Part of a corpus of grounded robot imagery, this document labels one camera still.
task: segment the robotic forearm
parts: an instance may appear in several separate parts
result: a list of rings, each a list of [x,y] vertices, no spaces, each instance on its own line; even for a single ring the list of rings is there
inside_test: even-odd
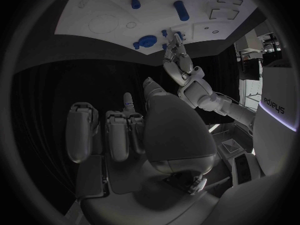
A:
[[[255,113],[232,103],[226,96],[217,95],[211,86],[203,79],[205,76],[201,67],[193,68],[193,63],[187,55],[181,37],[175,33],[169,43],[163,59],[163,68],[180,86],[178,96],[193,109],[199,107],[205,111],[215,111],[222,116],[230,116],[248,127],[253,132]]]

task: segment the white panel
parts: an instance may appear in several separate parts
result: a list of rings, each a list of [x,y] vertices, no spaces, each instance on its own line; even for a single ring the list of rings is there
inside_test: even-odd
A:
[[[104,40],[133,50],[134,42],[138,42],[141,37],[153,35],[157,37],[154,46],[136,50],[148,55],[162,50],[162,44],[173,38],[175,30],[185,34],[185,44],[226,39],[256,8],[250,0],[243,0],[241,5],[233,4],[235,0],[180,0],[190,17],[188,21],[181,21],[173,6],[178,0],[139,0],[139,9],[132,9],[131,1],[69,0],[55,34]],[[219,14],[212,21],[207,10],[214,8],[235,10],[239,13],[234,20],[228,20],[234,14],[227,11],[229,13],[224,18]],[[205,23],[209,23],[211,29],[215,27],[215,30],[203,31],[202,25]],[[167,37],[163,37],[162,30],[167,31]]]

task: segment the blue object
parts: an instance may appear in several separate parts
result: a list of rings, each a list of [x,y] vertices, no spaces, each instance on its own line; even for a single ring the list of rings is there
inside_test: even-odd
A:
[[[138,50],[140,48],[140,44],[138,42],[134,42],[133,46],[134,46],[135,50]]]
[[[143,36],[138,40],[138,43],[140,46],[144,47],[144,48],[150,48],[152,47],[154,44],[156,44],[158,41],[156,36],[153,35],[148,35],[148,36]]]
[[[162,32],[162,35],[163,35],[165,38],[168,36],[168,33],[167,33],[166,30],[162,30],[161,32]]]
[[[173,5],[176,8],[176,11],[181,21],[187,21],[190,19],[190,16],[186,10],[183,1],[176,1]]]
[[[181,39],[181,40],[183,40],[183,39],[184,39],[184,38],[183,38],[183,35],[181,34],[181,32],[180,32],[180,31],[178,31],[178,32],[175,32],[175,33],[179,35],[179,37],[180,37],[180,39]]]
[[[139,9],[141,7],[140,1],[139,0],[132,0],[131,1],[131,7],[133,9]]]

